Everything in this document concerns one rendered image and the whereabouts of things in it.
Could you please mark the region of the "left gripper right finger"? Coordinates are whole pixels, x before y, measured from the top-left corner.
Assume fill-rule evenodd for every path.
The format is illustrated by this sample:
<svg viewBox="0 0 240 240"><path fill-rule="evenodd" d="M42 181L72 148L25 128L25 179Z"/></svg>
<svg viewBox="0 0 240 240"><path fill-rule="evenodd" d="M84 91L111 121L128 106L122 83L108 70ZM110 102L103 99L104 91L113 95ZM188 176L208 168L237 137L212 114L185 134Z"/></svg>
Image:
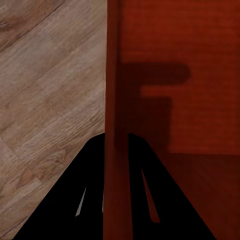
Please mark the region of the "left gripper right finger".
<svg viewBox="0 0 240 240"><path fill-rule="evenodd" d="M133 240L217 240L150 145L132 133L128 163ZM142 171L160 223L151 220Z"/></svg>

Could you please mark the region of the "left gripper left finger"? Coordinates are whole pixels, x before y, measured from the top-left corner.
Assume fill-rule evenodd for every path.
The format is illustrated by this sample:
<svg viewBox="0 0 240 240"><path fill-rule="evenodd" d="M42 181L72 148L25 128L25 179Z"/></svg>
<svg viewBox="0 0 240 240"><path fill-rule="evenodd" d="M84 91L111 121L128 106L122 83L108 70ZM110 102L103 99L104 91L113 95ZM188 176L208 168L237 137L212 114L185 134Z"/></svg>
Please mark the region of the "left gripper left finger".
<svg viewBox="0 0 240 240"><path fill-rule="evenodd" d="M102 133L83 146L12 240L100 240L104 164Z"/></svg>

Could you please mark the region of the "storage box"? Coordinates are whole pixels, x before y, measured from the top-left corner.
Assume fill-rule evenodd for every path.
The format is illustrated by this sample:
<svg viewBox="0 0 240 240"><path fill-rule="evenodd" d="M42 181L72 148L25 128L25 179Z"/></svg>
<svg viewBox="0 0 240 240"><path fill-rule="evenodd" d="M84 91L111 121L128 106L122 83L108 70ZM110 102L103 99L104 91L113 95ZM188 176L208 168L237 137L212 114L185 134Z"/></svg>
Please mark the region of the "storage box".
<svg viewBox="0 0 240 240"><path fill-rule="evenodd" d="M103 240L133 240L129 133L240 240L240 0L107 0Z"/></svg>

